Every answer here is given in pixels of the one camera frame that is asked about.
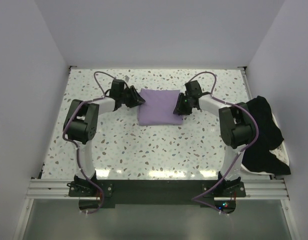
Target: black garment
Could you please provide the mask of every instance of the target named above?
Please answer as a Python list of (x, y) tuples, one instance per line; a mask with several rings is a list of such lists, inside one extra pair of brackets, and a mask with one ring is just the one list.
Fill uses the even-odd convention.
[(251, 172), (290, 175), (289, 166), (269, 152), (269, 150), (278, 148), (284, 138), (281, 130), (273, 121), (272, 110), (268, 101), (262, 96), (257, 96), (246, 104), (250, 114), (257, 122), (259, 137), (245, 151), (242, 164)]

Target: white enclosure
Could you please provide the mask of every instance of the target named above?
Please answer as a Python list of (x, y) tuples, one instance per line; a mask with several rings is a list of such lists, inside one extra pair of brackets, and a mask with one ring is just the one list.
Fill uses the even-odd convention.
[(69, 66), (247, 67), (285, 138), (308, 239), (308, 0), (0, 0), (0, 240), (48, 154)]

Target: terrazzo surface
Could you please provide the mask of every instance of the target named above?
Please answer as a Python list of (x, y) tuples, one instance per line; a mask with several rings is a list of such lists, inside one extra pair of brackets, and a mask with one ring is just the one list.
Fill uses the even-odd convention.
[[(102, 95), (93, 73), (98, 69), (72, 69), (45, 157), (42, 179), (72, 179), (76, 172), (75, 148), (62, 139), (63, 123), (73, 99), (90, 100)], [(129, 77), (128, 84), (153, 90), (181, 90), (198, 69), (102, 69), (116, 77)], [(208, 70), (217, 75), (214, 95), (227, 102), (247, 102), (248, 95), (240, 70)], [(105, 90), (112, 79), (99, 74)], [(212, 88), (214, 78), (196, 78), (203, 91)], [(139, 126), (137, 107), (98, 117), (92, 158), (98, 179), (182, 179), (213, 180), (221, 169), (225, 144), (220, 136), (218, 117), (193, 109), (183, 125)], [(242, 172), (243, 179), (269, 179), (266, 175)]]

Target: purple cable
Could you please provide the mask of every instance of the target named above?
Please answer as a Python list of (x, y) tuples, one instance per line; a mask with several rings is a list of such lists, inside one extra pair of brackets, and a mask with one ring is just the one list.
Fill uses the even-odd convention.
[(215, 88), (215, 85), (216, 85), (216, 79), (217, 79), (217, 77), (216, 77), (215, 73), (213, 73), (213, 72), (211, 72), (211, 71), (202, 71), (202, 72), (199, 72), (198, 74), (196, 74), (195, 76), (193, 76), (193, 77), (188, 81), (188, 83), (191, 82), (194, 78), (196, 78), (198, 75), (201, 75), (201, 74), (211, 74), (211, 75), (214, 76), (214, 84), (213, 84), (213, 86), (212, 86), (212, 90), (210, 91), (210, 93), (212, 94), (212, 93), (214, 92), (214, 88)]
[(116, 79), (116, 78), (113, 77), (112, 75), (110, 75), (110, 74), (104, 72), (104, 71), (96, 71), (96, 72), (94, 72), (94, 80), (95, 80), (95, 82), (97, 83), (97, 85), (98, 85), (98, 87), (100, 88), (100, 90), (102, 91), (103, 96), (105, 96), (105, 91), (104, 91), (104, 89), (102, 88), (101, 84), (99, 83), (99, 81), (98, 81), (98, 79), (97, 79), (97, 77), (96, 77), (96, 76), (97, 76), (96, 74), (104, 74), (104, 75), (107, 75), (107, 76), (111, 77), (112, 79)]
[(230, 102), (226, 102), (226, 101), (223, 101), (221, 99), (218, 99), (217, 97), (214, 97), (213, 96), (213, 91), (214, 91), (214, 88), (215, 88), (215, 85), (216, 85), (216, 80), (217, 80), (217, 77), (214, 73), (212, 72), (209, 72), (209, 71), (203, 71), (203, 72), (200, 72), (198, 74), (196, 74), (194, 77), (192, 77), (188, 82), (192, 81), (195, 77), (197, 77), (198, 75), (200, 74), (212, 74), (215, 78), (214, 80), (214, 84), (213, 84), (213, 87), (210, 91), (211, 93), (211, 96), (212, 96), (212, 99), (218, 101), (219, 103), (222, 103), (222, 104), (226, 104), (226, 105), (230, 105), (230, 106), (233, 106), (235, 108), (238, 108), (240, 110), (242, 110), (246, 115), (248, 115), (248, 117), (252, 120), (254, 126), (255, 126), (255, 129), (256, 129), (256, 134), (255, 134), (255, 138), (253, 139), (253, 141), (251, 141), (248, 145), (246, 145), (245, 147), (243, 147), (237, 154), (236, 156), (234, 157), (233, 159), (233, 162), (231, 163), (231, 165), (229, 166), (228, 170), (226, 171), (226, 173), (224, 174), (224, 176), (214, 185), (212, 186), (210, 189), (208, 189), (207, 191), (201, 193), (200, 195), (197, 195), (195, 197), (193, 197), (191, 200), (194, 201), (194, 202), (197, 202), (197, 203), (200, 203), (200, 204), (203, 204), (203, 205), (206, 205), (206, 206), (209, 206), (210, 208), (212, 209), (215, 209), (217, 211), (219, 211), (220, 213), (222, 214), (226, 214), (224, 211), (221, 211), (219, 209), (217, 209), (215, 206), (207, 203), (207, 202), (204, 202), (204, 201), (201, 201), (201, 200), (198, 200), (199, 198), (205, 196), (206, 194), (210, 193), (211, 191), (213, 191), (218, 185), (221, 184), (221, 182), (225, 179), (225, 177), (229, 174), (229, 172), (231, 171), (232, 167), (234, 166), (234, 164), (236, 163), (236, 161), (239, 159), (239, 156), (246, 150), (248, 149), (249, 147), (251, 147), (258, 139), (259, 137), (259, 127), (258, 127), (258, 124), (257, 122), (255, 121), (254, 117), (246, 110), (244, 109), (243, 107), (237, 105), (237, 104), (234, 104), (234, 103), (230, 103)]
[(99, 192), (102, 194), (102, 198), (101, 198), (100, 205), (99, 205), (96, 209), (94, 209), (94, 210), (92, 210), (92, 211), (88, 211), (87, 214), (93, 214), (93, 213), (97, 212), (97, 211), (103, 206), (103, 204), (104, 204), (104, 191), (103, 191), (102, 188), (100, 188), (98, 185), (96, 185), (94, 182), (92, 182), (92, 181), (89, 179), (89, 177), (85, 174), (85, 172), (83, 171), (82, 166), (81, 166), (81, 162), (80, 162), (80, 146), (77, 144), (77, 142), (75, 142), (75, 141), (73, 141), (73, 140), (71, 140), (71, 139), (66, 138), (65, 135), (66, 135), (67, 131), (69, 130), (69, 127), (70, 127), (71, 122), (73, 121), (73, 119), (75, 118), (75, 116), (76, 116), (77, 113), (79, 112), (80, 108), (81, 108), (84, 104), (89, 104), (89, 103), (92, 103), (92, 102), (95, 102), (95, 101), (98, 101), (98, 100), (102, 100), (102, 99), (104, 99), (104, 97), (99, 97), (99, 98), (95, 98), (95, 99), (93, 99), (93, 100), (88, 100), (88, 101), (82, 101), (82, 102), (78, 105), (78, 107), (75, 109), (73, 115), (72, 115), (72, 116), (70, 117), (70, 119), (68, 120), (68, 123), (66, 124), (66, 126), (65, 126), (65, 128), (64, 128), (64, 131), (63, 131), (63, 135), (62, 135), (62, 137), (63, 137), (63, 139), (64, 139), (65, 141), (70, 142), (70, 143), (72, 143), (72, 144), (75, 145), (75, 147), (76, 147), (76, 162), (77, 162), (77, 166), (78, 166), (78, 168), (80, 169), (80, 172), (82, 173), (82, 175), (84, 176), (84, 178), (85, 178), (90, 184), (92, 184), (94, 187), (96, 187), (96, 188), (99, 190)]
[(62, 135), (62, 137), (63, 137), (63, 139), (64, 139), (65, 141), (70, 142), (70, 143), (72, 143), (72, 144), (75, 145), (75, 147), (76, 147), (76, 163), (77, 163), (78, 168), (80, 169), (80, 172), (81, 172), (82, 175), (84, 176), (84, 178), (85, 178), (90, 184), (92, 184), (94, 187), (96, 187), (96, 188), (99, 190), (99, 192), (102, 194), (101, 202), (100, 202), (100, 205), (98, 206), (98, 208), (96, 208), (96, 209), (94, 209), (94, 210), (92, 210), (92, 211), (88, 211), (87, 214), (93, 214), (93, 213), (97, 212), (97, 211), (103, 206), (103, 204), (104, 204), (104, 191), (103, 191), (103, 189), (102, 189), (101, 187), (99, 187), (97, 184), (95, 184), (94, 182), (92, 182), (92, 181), (89, 179), (89, 177), (85, 174), (85, 172), (83, 171), (82, 165), (81, 165), (81, 162), (80, 162), (80, 146), (79, 146), (75, 141), (66, 138), (65, 135), (66, 135), (67, 131), (69, 130), (69, 127), (70, 127), (70, 125), (71, 125), (73, 119), (75, 118), (76, 114), (78, 114), (80, 108), (81, 108), (84, 104), (89, 104), (89, 103), (92, 103), (92, 102), (95, 102), (95, 101), (98, 101), (98, 100), (102, 100), (102, 99), (105, 98), (105, 92), (104, 92), (104, 89), (102, 88), (101, 84), (99, 83), (99, 81), (98, 81), (98, 79), (97, 79), (97, 77), (96, 77), (97, 74), (104, 74), (104, 75), (107, 75), (107, 76), (111, 77), (112, 79), (116, 79), (116, 78), (113, 77), (112, 75), (110, 75), (110, 74), (108, 74), (108, 73), (106, 73), (106, 72), (103, 72), (103, 71), (96, 71), (96, 72), (94, 72), (94, 74), (93, 74), (93, 75), (94, 75), (94, 80), (95, 80), (95, 82), (97, 83), (97, 85), (99, 86), (100, 90), (102, 91), (103, 97), (95, 98), (95, 99), (93, 99), (93, 100), (82, 101), (82, 102), (77, 106), (77, 108), (75, 109), (75, 111), (74, 111), (74, 113), (72, 114), (72, 116), (69, 118), (69, 120), (68, 120), (68, 122), (67, 122), (67, 124), (66, 124), (66, 126), (65, 126), (65, 128), (64, 128), (64, 130), (63, 130), (63, 135)]

